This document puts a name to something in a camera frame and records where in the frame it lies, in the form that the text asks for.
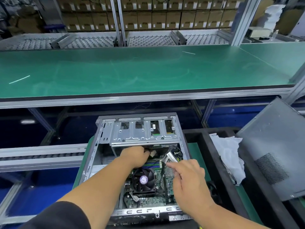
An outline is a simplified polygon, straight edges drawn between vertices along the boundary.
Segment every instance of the white label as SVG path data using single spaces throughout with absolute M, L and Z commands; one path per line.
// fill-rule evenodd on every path
M 75 6 L 73 3 L 70 3 L 70 6 L 71 6 L 71 10 L 75 11 Z
M 237 2 L 236 2 L 236 5 L 235 5 L 235 9 L 238 9 L 239 4 L 240 4 L 240 1 L 237 1 Z

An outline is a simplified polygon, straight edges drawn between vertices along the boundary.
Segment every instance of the green mat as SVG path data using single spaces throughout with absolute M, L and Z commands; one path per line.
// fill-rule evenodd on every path
M 189 153 L 191 154 L 193 159 L 196 159 L 200 165 L 200 167 L 204 168 L 205 172 L 206 172 L 206 176 L 205 176 L 205 180 L 206 181 L 211 181 L 211 177 L 209 175 L 209 172 L 207 170 L 207 167 L 204 163 L 204 160 L 202 158 L 202 155 L 200 153 L 200 149 L 198 147 L 197 143 L 188 143 L 189 146 Z M 250 219 L 256 223 L 259 223 L 261 225 L 263 225 L 260 217 L 258 216 L 254 206 L 252 205 L 245 189 L 242 187 L 242 185 L 240 186 L 235 186 L 236 190 L 242 200 L 242 203 L 244 204 L 246 211 L 250 217 Z
M 305 42 L 0 52 L 0 98 L 289 84 Z

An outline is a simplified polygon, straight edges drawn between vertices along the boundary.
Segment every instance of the cpu fan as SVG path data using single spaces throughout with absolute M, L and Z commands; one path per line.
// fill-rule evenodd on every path
M 133 175 L 134 194 L 150 194 L 155 192 L 155 175 L 152 169 L 139 168 Z

